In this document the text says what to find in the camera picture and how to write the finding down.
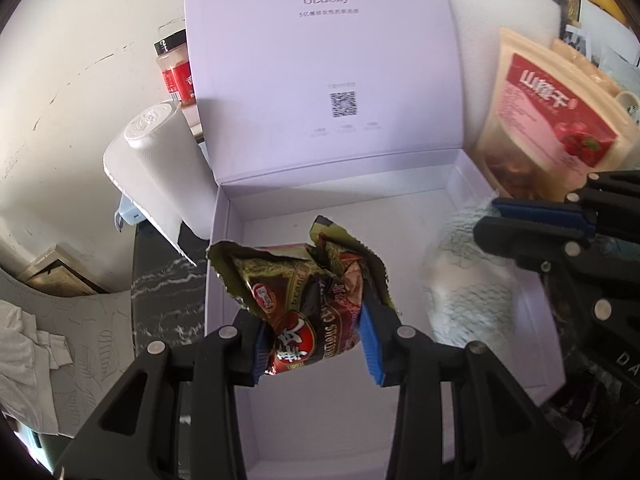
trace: white wall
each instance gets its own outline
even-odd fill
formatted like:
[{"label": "white wall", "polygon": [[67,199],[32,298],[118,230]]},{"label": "white wall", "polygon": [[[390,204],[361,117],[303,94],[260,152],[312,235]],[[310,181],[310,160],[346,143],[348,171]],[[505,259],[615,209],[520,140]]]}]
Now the white wall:
[{"label": "white wall", "polygon": [[116,290],[130,287],[135,229],[102,154],[166,98],[158,28],[183,0],[23,0],[0,34],[0,265],[19,272],[55,244]]}]

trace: black jar lid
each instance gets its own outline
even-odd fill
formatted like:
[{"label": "black jar lid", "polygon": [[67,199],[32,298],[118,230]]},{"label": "black jar lid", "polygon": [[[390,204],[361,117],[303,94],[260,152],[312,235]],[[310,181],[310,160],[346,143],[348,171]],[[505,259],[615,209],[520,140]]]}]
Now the black jar lid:
[{"label": "black jar lid", "polygon": [[154,47],[158,56],[166,54],[170,50],[173,50],[177,46],[181,46],[183,43],[187,43],[187,31],[186,29],[174,32],[172,35],[167,36],[164,40],[158,41]]}]

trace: paper towel roll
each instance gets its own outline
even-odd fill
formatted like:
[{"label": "paper towel roll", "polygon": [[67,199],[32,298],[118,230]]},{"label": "paper towel roll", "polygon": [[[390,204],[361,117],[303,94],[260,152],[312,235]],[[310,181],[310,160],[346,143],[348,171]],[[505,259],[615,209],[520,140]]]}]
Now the paper towel roll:
[{"label": "paper towel roll", "polygon": [[127,124],[124,138],[184,223],[208,240],[218,186],[179,105],[148,108]]}]

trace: black marble table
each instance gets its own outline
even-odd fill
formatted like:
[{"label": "black marble table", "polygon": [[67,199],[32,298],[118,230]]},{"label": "black marble table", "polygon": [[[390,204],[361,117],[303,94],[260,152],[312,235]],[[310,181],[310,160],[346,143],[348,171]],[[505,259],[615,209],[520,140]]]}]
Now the black marble table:
[{"label": "black marble table", "polygon": [[[181,257],[148,221],[137,227],[131,283],[136,354],[156,339],[169,346],[180,346],[197,342],[204,336],[205,250],[209,242],[182,227],[180,246],[197,263],[196,267]],[[190,480],[190,386],[183,383],[180,388],[177,474],[184,480]]]}]

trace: barcode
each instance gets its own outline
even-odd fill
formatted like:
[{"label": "barcode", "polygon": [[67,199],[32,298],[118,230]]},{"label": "barcode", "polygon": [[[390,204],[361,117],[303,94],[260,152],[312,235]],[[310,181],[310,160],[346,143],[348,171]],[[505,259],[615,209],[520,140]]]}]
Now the barcode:
[{"label": "barcode", "polygon": [[334,117],[346,117],[358,114],[356,92],[331,94],[331,109]]}]

